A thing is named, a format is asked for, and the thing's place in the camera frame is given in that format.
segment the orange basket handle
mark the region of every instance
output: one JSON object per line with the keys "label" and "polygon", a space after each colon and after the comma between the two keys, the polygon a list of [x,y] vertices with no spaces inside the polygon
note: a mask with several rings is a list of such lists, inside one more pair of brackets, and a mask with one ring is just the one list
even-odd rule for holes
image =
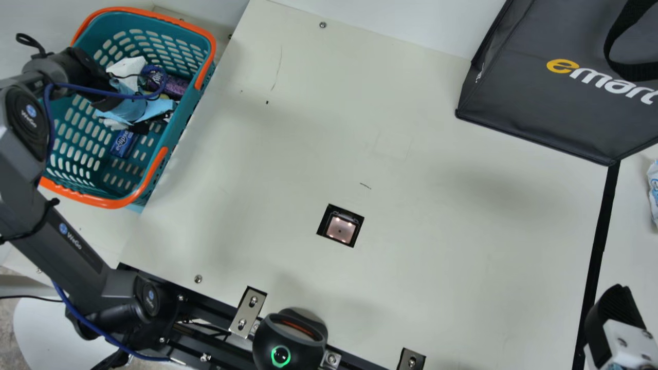
{"label": "orange basket handle", "polygon": [[105,198],[91,196],[89,194],[82,194],[80,192],[75,192],[64,186],[55,184],[52,180],[49,180],[45,176],[41,177],[41,181],[39,185],[43,186],[48,190],[56,192],[62,196],[79,201],[80,203],[93,205],[100,208],[108,208],[108,209],[123,208],[131,204],[132,202],[136,201],[137,198],[139,198],[141,194],[144,193],[144,190],[146,190],[148,185],[151,183],[151,179],[153,178],[155,171],[158,169],[158,167],[160,167],[160,164],[165,159],[168,152],[169,152],[169,148],[167,147],[160,148],[158,155],[153,160],[153,164],[151,165],[151,167],[149,167],[149,172],[146,174],[146,177],[142,179],[139,188],[133,190],[133,192],[130,193],[130,195],[125,198],[105,199]]}
{"label": "orange basket handle", "polygon": [[156,18],[156,19],[159,19],[159,20],[163,20],[165,22],[173,23],[177,26],[181,26],[182,28],[187,28],[188,30],[190,30],[192,32],[195,32],[197,34],[200,34],[203,37],[205,37],[206,39],[208,39],[208,41],[210,42],[210,52],[208,53],[208,55],[206,57],[205,63],[203,63],[203,66],[201,67],[201,72],[199,73],[199,78],[197,78],[196,82],[194,82],[194,88],[201,91],[201,87],[203,86],[203,81],[206,78],[206,75],[208,74],[208,70],[210,69],[210,65],[213,63],[213,58],[215,57],[215,51],[216,51],[216,47],[217,47],[215,38],[213,37],[213,35],[210,32],[204,30],[201,27],[195,26],[193,24],[183,22],[180,19],[172,18],[170,16],[166,16],[166,15],[159,14],[159,13],[154,13],[154,12],[145,11],[145,10],[137,9],[137,8],[131,8],[131,7],[109,7],[109,8],[100,9],[98,11],[95,11],[94,13],[91,13],[87,17],[87,19],[84,20],[84,22],[82,23],[82,25],[80,25],[80,28],[76,32],[76,35],[73,36],[73,40],[71,41],[71,46],[73,46],[73,44],[80,37],[80,35],[82,35],[82,32],[84,32],[84,30],[87,29],[87,27],[89,26],[89,23],[91,23],[91,21],[94,18],[96,18],[100,14],[108,13],[108,12],[126,12],[126,13],[133,13],[133,14],[148,16],[150,18]]}

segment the blue cable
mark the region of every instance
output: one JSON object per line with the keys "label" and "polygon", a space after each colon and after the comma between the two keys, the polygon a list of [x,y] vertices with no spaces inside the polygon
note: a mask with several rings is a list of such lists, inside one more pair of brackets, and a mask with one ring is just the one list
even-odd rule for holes
{"label": "blue cable", "polygon": [[53,118],[51,115],[51,110],[50,110],[50,95],[53,92],[53,88],[56,86],[58,88],[67,88],[71,90],[76,90],[79,92],[86,92],[86,93],[94,93],[96,95],[103,95],[103,96],[108,96],[108,97],[117,97],[119,99],[153,99],[154,97],[159,97],[160,94],[165,90],[164,88],[166,87],[167,80],[169,79],[169,75],[166,73],[166,71],[158,66],[152,66],[149,69],[144,69],[143,71],[146,72],[152,72],[152,71],[157,71],[162,73],[163,77],[160,82],[160,86],[158,87],[155,92],[150,93],[148,95],[128,95],[124,93],[115,93],[115,92],[106,92],[103,90],[98,90],[98,89],[92,89],[92,88],[87,88],[85,86],[79,86],[79,85],[74,85],[74,84],[48,84],[46,85],[45,89],[43,90],[43,106],[45,108],[45,115],[46,119],[48,120],[48,123],[50,124],[50,139],[48,142],[48,156],[47,158],[50,158],[50,154],[53,153],[53,147],[55,146],[55,123],[53,122]]}
{"label": "blue cable", "polygon": [[73,306],[73,304],[71,303],[71,301],[68,300],[68,297],[66,296],[66,294],[64,294],[64,291],[62,290],[62,288],[60,288],[59,285],[57,285],[57,283],[54,282],[54,281],[53,281],[53,286],[55,287],[55,291],[57,291],[57,294],[59,294],[59,297],[62,298],[62,301],[64,302],[64,305],[66,305],[66,308],[68,308],[69,312],[71,312],[71,314],[73,314],[73,316],[74,316],[79,322],[83,323],[87,328],[93,330],[96,334],[98,334],[98,335],[100,335],[100,336],[104,336],[105,339],[107,339],[108,342],[110,342],[111,344],[114,344],[115,346],[119,347],[119,349],[121,349],[123,352],[126,352],[127,354],[133,355],[133,356],[135,356],[135,357],[138,358],[138,359],[143,359],[143,360],[146,360],[146,361],[161,361],[161,362],[170,361],[170,360],[169,360],[169,357],[151,357],[151,356],[145,356],[145,355],[139,354],[139,353],[137,353],[137,352],[135,352],[135,351],[129,349],[128,347],[126,347],[125,345],[123,345],[121,342],[119,342],[118,340],[114,339],[113,336],[111,336],[111,335],[107,334],[106,332],[102,331],[99,327],[97,327],[96,325],[94,325],[93,323],[91,323],[91,321],[87,320],[87,318],[84,317],[84,316],[83,316],[83,315],[82,315],[82,314],[81,314],[81,313],[80,313],[80,312],[79,312],[79,311]]}

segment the black tote bag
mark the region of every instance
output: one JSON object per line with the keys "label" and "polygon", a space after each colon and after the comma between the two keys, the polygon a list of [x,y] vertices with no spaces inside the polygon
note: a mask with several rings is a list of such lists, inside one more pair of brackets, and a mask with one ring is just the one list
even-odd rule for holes
{"label": "black tote bag", "polygon": [[456,115],[602,165],[658,142],[658,0],[508,0]]}

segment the emart logo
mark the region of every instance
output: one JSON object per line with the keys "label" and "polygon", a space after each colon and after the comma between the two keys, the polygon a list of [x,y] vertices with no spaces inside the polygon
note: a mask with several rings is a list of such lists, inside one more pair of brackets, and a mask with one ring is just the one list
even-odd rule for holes
{"label": "emart logo", "polygon": [[658,92],[654,89],[643,88],[626,80],[614,80],[612,76],[608,76],[605,73],[600,73],[590,68],[580,68],[578,63],[568,59],[554,59],[546,63],[546,68],[554,73],[569,73],[569,77],[574,80],[581,78],[583,84],[589,84],[595,79],[598,79],[594,84],[597,88],[604,88],[606,91],[614,94],[625,94],[626,97],[631,99],[636,96],[641,97],[640,101],[646,105],[653,104],[652,99],[658,95]]}

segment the teal basket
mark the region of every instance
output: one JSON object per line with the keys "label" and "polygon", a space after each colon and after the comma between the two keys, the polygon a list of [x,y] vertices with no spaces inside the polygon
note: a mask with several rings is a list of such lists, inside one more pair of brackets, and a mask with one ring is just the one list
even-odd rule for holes
{"label": "teal basket", "polygon": [[208,31],[175,18],[121,7],[89,16],[73,46],[102,67],[141,55],[190,80],[169,123],[151,124],[125,159],[110,154],[118,132],[103,125],[87,99],[76,94],[51,104],[56,136],[41,185],[98,207],[144,206],[215,71],[215,41]]}

